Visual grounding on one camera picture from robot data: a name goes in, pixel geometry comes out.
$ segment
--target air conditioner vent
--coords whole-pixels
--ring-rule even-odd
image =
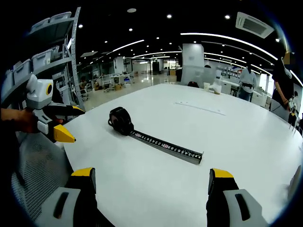
[[[253,33],[263,39],[274,31],[271,26],[259,19],[241,12],[237,14],[236,28]]]

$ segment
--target white shirt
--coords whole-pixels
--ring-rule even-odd
[[[256,74],[253,71],[251,71],[251,73],[249,73],[248,69],[244,68],[240,75],[240,84],[242,85],[242,83],[251,84],[253,87],[257,87]],[[248,93],[252,93],[254,91],[253,87],[249,88],[246,86],[242,86],[243,90]]]

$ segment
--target measuring tape blade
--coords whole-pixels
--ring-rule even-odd
[[[202,160],[203,154],[200,154],[193,150],[189,150],[189,149],[180,147],[180,146],[172,144],[172,143],[165,142],[163,140],[146,135],[137,130],[131,131],[131,133],[129,135],[139,141],[142,141],[148,145],[151,145],[157,149],[160,149],[170,155],[181,158],[187,162],[190,162],[193,164],[199,164]]]
[[[131,117],[126,109],[117,107],[110,111],[108,124],[116,131],[125,136],[131,136],[141,142],[151,145],[170,155],[181,158],[193,164],[199,164],[202,160],[202,155],[198,152],[177,146],[172,143],[146,135],[142,132],[134,130]]]

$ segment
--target storage bin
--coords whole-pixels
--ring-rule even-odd
[[[26,77],[31,71],[31,60],[27,59],[14,70],[14,80],[17,84],[22,78]]]
[[[55,16],[52,16],[49,20],[49,23],[54,22],[56,20],[62,20],[62,19],[67,19],[71,17],[71,12],[66,12],[66,13],[60,13]]]
[[[1,97],[5,96],[5,94],[14,86],[14,77],[12,70],[7,71],[4,77],[5,78],[1,89]]]
[[[38,53],[32,57],[33,61],[33,68],[34,70],[37,70],[40,67],[43,67],[49,63],[51,63],[51,56],[52,56],[53,50],[47,50],[42,53]]]
[[[34,24],[31,28],[31,32],[34,32],[34,31],[44,27],[45,25],[47,25],[49,19],[50,18],[48,17],[48,18],[41,20],[40,22]]]

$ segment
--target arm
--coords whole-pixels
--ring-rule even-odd
[[[281,98],[282,98],[283,103],[284,103],[284,104],[287,104],[287,103],[288,103],[288,100],[285,98],[285,96],[284,96],[284,94],[283,94],[283,92],[282,92],[282,90],[281,90],[281,88],[280,88],[280,85],[279,85],[279,82],[278,82],[278,81],[275,81],[275,86],[276,86],[276,89],[277,89],[279,95],[280,95]]]
[[[253,83],[253,86],[254,86],[254,89],[258,86],[257,85],[257,77],[256,75],[254,75],[253,79],[252,79],[252,83]]]
[[[1,108],[1,120],[15,122],[15,130],[33,133],[36,131],[37,119],[33,113],[28,110],[13,110]]]

